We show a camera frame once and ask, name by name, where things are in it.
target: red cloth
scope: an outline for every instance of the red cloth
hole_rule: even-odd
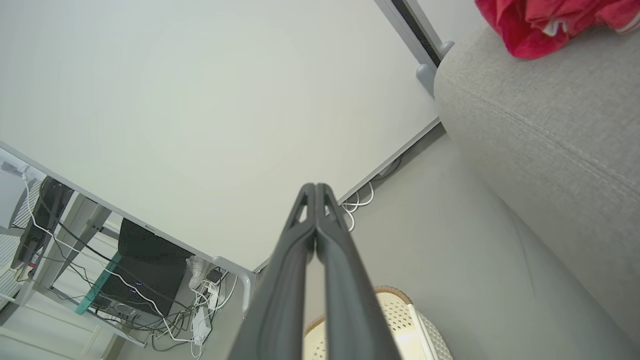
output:
[[[476,0],[511,55],[536,59],[557,51],[591,25],[619,34],[640,26],[640,0]]]

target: gray sofa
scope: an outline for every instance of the gray sofa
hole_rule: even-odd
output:
[[[519,60],[486,28],[447,54],[435,99],[469,164],[640,345],[640,31]]]

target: laundry basket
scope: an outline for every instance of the laundry basket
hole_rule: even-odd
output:
[[[415,309],[408,296],[390,286],[377,286],[375,290],[403,359],[453,359],[438,330]],[[326,360],[325,344],[324,316],[321,316],[307,326],[303,359]]]

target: white sneaker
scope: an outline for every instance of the white sneaker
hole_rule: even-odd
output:
[[[195,290],[200,286],[205,276],[207,276],[209,262],[199,256],[193,255],[187,259],[187,266],[191,269],[189,288]]]

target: floor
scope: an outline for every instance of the floor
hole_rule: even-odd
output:
[[[638,359],[639,349],[529,228],[466,166],[438,126],[375,184],[353,239],[374,285],[404,291],[455,359]],[[305,321],[324,312],[323,267],[308,267]],[[242,287],[213,323],[201,359],[225,359]],[[157,347],[172,344],[161,339]],[[119,359],[189,359],[127,343]]]

